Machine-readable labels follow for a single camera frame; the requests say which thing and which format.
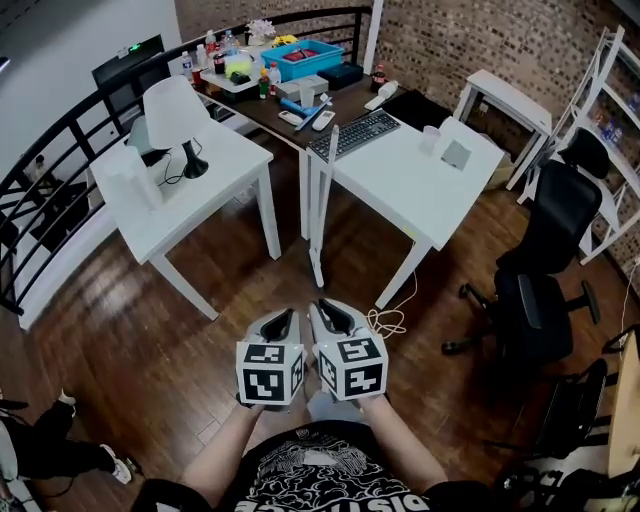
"table lamp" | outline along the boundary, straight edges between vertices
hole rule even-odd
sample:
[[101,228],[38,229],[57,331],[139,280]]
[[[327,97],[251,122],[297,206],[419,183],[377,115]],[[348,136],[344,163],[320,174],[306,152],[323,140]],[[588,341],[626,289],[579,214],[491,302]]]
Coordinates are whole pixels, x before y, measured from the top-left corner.
[[196,156],[191,139],[211,118],[187,78],[179,75],[158,82],[147,89],[142,101],[151,147],[171,149],[182,144],[187,155],[183,175],[193,179],[207,172],[209,164]]

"black box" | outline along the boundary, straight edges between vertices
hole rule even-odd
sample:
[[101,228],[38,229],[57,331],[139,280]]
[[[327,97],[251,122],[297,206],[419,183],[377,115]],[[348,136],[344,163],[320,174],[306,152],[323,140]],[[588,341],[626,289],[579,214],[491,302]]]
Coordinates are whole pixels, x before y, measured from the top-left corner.
[[332,91],[337,91],[347,85],[359,82],[362,80],[363,74],[364,70],[362,69],[362,66],[351,64],[349,62],[343,62],[342,64],[332,68],[318,71],[318,76],[321,76],[329,82],[329,89]]

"small device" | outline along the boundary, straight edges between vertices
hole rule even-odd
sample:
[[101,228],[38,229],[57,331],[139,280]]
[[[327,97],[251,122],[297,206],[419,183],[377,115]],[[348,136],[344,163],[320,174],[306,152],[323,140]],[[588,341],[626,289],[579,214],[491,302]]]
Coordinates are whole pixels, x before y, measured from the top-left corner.
[[302,122],[302,118],[300,116],[297,116],[292,112],[289,112],[288,110],[283,110],[282,112],[280,112],[278,114],[278,117],[283,121],[292,124],[293,126],[298,126]]
[[362,66],[343,62],[342,64],[338,64],[332,68],[318,71],[318,76],[321,76],[329,82],[329,89],[337,91],[338,89],[342,89],[362,80],[363,73],[364,70],[362,69]]
[[384,103],[385,100],[391,98],[391,96],[393,96],[397,90],[398,90],[398,82],[396,82],[395,80],[391,82],[387,82],[382,87],[380,87],[380,90],[378,91],[378,96],[376,96],[369,103],[367,103],[364,106],[364,108],[366,108],[367,110],[377,109],[380,105]]
[[322,114],[318,116],[318,119],[316,119],[313,122],[313,124],[311,125],[311,128],[313,128],[318,132],[321,132],[327,127],[327,125],[331,122],[331,120],[334,118],[335,115],[336,115],[335,112],[331,112],[330,110],[325,110]]

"cup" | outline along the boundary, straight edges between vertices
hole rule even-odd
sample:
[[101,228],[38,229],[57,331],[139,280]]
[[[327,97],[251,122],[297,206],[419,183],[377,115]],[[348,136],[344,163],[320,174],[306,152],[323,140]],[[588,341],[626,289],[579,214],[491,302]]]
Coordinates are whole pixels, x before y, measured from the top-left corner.
[[315,96],[311,87],[302,87],[300,89],[300,106],[302,108],[313,107],[313,97]]
[[438,130],[435,126],[425,126],[422,129],[422,143],[420,144],[420,147],[425,153],[430,155],[431,153],[433,153],[433,148],[435,147],[436,142],[438,142],[439,138],[440,130]]

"chair armrest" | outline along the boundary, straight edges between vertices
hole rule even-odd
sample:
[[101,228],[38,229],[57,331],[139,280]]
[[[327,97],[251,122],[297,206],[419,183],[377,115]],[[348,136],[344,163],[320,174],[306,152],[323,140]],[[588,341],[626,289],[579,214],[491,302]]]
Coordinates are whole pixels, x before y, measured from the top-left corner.
[[522,299],[522,306],[524,307],[524,313],[527,316],[529,326],[532,329],[542,329],[538,302],[533,293],[533,286],[531,286],[531,279],[529,279],[528,275],[518,275],[518,288],[520,288],[520,298]]

